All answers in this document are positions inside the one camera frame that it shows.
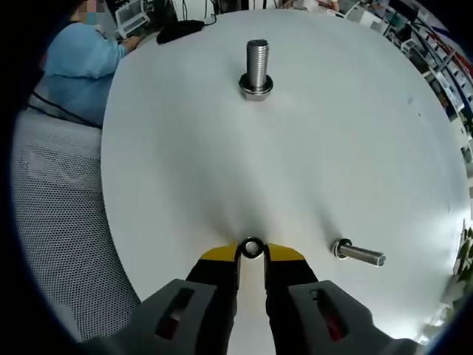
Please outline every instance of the gray gripper housing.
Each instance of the gray gripper housing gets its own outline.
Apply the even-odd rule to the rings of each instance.
[[[195,354],[200,325],[216,289],[215,285],[173,280],[136,307],[125,328],[109,337],[88,340],[84,348],[90,354]],[[157,333],[158,325],[182,290],[191,290],[192,296],[180,315],[174,336],[164,339]]]
[[[368,308],[330,281],[289,286],[310,355],[412,355],[420,346],[410,339],[392,339],[373,325]],[[320,302],[329,302],[344,328],[333,341]]]

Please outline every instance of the white table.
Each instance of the white table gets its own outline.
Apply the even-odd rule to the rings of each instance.
[[[274,90],[245,101],[245,45],[270,44]],[[218,16],[118,67],[102,140],[106,213],[139,298],[210,248],[254,235],[302,252],[320,280],[394,337],[437,309],[469,217],[449,120],[399,50],[371,29],[297,10]],[[337,260],[340,235],[383,251]],[[243,260],[229,354],[272,354],[262,259]]]

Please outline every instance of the person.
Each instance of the person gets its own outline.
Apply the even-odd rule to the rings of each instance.
[[[338,5],[338,0],[318,0],[319,6],[326,7],[327,9],[331,9],[336,11],[337,13],[340,12],[340,5]]]
[[[318,6],[339,12],[338,0],[283,0],[283,9],[314,11]]]
[[[42,85],[48,99],[91,124],[101,126],[118,63],[140,43],[130,37],[119,44],[86,24],[95,0],[85,1],[47,49]]]

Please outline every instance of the bolt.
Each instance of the bolt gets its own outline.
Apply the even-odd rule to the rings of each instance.
[[[352,246],[352,242],[349,239],[340,239],[335,241],[333,245],[333,253],[340,260],[351,257],[374,266],[382,266],[386,261],[386,256],[383,253]]]
[[[265,244],[256,237],[249,237],[239,244],[239,250],[248,259],[255,259],[265,250]]]
[[[264,100],[273,89],[273,80],[266,73],[269,44],[265,39],[254,39],[246,44],[246,73],[239,80],[243,96],[252,101]]]

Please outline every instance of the bolt head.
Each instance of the bolt head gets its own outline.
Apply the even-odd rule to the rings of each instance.
[[[249,101],[263,101],[273,89],[273,80],[269,75],[266,75],[266,84],[263,87],[252,87],[248,83],[246,74],[243,74],[239,80],[239,88],[241,89],[242,95],[246,100]]]

